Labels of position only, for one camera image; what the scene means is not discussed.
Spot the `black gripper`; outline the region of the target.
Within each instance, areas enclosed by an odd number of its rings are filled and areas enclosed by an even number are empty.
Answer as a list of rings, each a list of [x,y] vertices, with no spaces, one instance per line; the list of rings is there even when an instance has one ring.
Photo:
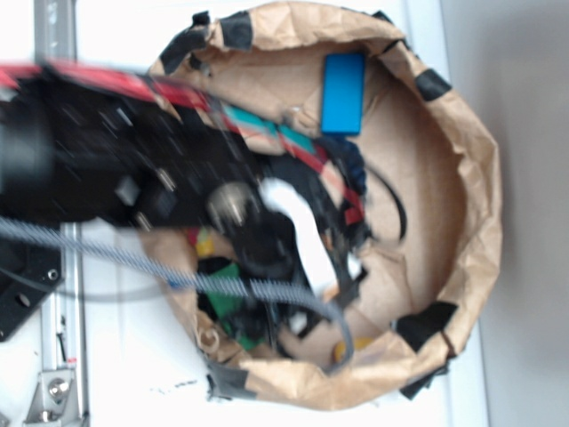
[[[305,286],[342,308],[367,276],[356,258],[362,237],[344,221],[317,173],[289,156],[262,157],[258,185],[231,181],[208,198],[213,227],[248,274]]]

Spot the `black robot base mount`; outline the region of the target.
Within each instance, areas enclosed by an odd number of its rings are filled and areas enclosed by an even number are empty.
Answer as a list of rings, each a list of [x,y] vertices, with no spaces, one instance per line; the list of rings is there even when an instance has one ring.
[[[1,240],[1,342],[8,342],[62,280],[60,250]]]

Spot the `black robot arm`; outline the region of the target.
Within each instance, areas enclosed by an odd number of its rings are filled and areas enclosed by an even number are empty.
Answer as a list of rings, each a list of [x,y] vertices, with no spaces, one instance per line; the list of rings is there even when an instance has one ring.
[[[182,228],[201,259],[292,280],[346,306],[365,268],[365,171],[311,139],[168,77],[75,63],[1,67],[1,210]]]

